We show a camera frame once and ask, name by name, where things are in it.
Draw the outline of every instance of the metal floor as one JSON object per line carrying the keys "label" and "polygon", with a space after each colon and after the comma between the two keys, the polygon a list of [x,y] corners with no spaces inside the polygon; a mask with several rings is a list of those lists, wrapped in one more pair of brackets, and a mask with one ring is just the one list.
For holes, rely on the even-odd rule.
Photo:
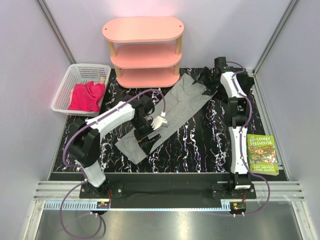
{"label": "metal floor", "polygon": [[[259,208],[247,202],[247,212]],[[95,233],[99,220],[84,211],[64,211],[67,229],[79,237]],[[248,217],[224,217],[217,212],[109,211],[103,215],[100,240],[302,240],[289,202],[270,202],[263,212]],[[59,211],[43,211],[36,240],[71,240],[62,230]]]}

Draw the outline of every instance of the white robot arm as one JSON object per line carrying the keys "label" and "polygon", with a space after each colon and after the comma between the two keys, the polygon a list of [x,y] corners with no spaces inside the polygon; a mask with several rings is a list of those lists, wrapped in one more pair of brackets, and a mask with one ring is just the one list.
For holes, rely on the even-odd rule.
{"label": "white robot arm", "polygon": [[[247,96],[243,90],[241,89],[237,76],[235,75],[233,77],[234,73],[232,71],[222,73],[220,82],[224,86],[226,93],[228,95],[229,99],[237,98],[238,100],[242,100],[245,102],[245,99],[243,96]],[[229,126],[228,130],[231,137],[231,149],[232,149],[232,163],[231,163],[231,169],[230,172],[233,174],[238,173],[239,175],[248,174],[248,170],[245,167],[243,163],[244,161],[248,164],[248,158],[247,158],[247,128],[244,127],[241,132],[241,125],[237,126]],[[249,189],[251,187],[250,184],[238,184],[235,186],[235,189]]]}
{"label": "white robot arm", "polygon": [[70,126],[71,136],[84,126],[89,125],[89,127],[74,139],[68,148],[68,153],[82,168],[92,186],[99,188],[106,180],[106,176],[98,162],[100,145],[105,135],[119,125],[131,121],[135,128],[134,135],[139,142],[139,146],[146,154],[150,153],[152,145],[161,136],[157,134],[149,139],[148,135],[168,123],[164,118],[164,114],[155,117],[153,120],[147,120],[146,116],[153,113],[153,111],[154,104],[151,99],[147,96],[142,96],[140,99],[130,101],[130,103],[121,101],[112,109],[95,118],[86,121],[81,119],[74,121]]}

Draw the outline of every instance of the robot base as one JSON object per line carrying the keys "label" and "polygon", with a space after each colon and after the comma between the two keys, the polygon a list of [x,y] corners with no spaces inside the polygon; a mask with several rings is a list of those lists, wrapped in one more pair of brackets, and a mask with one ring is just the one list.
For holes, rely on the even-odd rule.
{"label": "robot base", "polygon": [[122,183],[102,184],[99,188],[93,187],[87,183],[81,186],[79,198],[81,199],[107,199],[109,198],[108,190],[112,192],[112,199],[121,199],[124,191]]}
{"label": "robot base", "polygon": [[243,199],[244,193],[246,199],[256,199],[255,186],[251,184],[249,189],[229,189],[227,183],[212,183],[212,198],[213,199]]}

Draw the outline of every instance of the black mounting bracket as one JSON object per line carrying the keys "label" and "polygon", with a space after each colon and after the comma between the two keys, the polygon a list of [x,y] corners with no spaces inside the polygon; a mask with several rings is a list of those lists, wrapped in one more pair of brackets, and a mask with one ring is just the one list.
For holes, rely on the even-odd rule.
{"label": "black mounting bracket", "polygon": [[100,192],[97,193],[97,188],[90,183],[83,184],[80,189],[79,198],[81,199],[107,199],[109,198],[108,190],[111,190],[112,199],[122,199],[124,185],[122,183],[113,182],[109,185],[101,186]]}
{"label": "black mounting bracket", "polygon": [[212,183],[212,198],[213,199],[243,199],[244,193],[246,199],[256,199],[256,189],[251,183],[249,189],[230,189],[228,183]]}
{"label": "black mounting bracket", "polygon": [[[78,118],[70,126],[70,136],[87,125],[86,121]],[[83,168],[90,167],[100,157],[100,133],[92,127],[81,132],[68,149],[69,155],[81,163]]]}

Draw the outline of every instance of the book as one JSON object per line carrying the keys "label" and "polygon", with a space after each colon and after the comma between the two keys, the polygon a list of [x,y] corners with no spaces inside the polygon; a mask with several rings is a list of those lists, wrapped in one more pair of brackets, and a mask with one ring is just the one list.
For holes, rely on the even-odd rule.
{"label": "book", "polygon": [[275,139],[266,135],[247,135],[250,170],[256,174],[278,175]]}

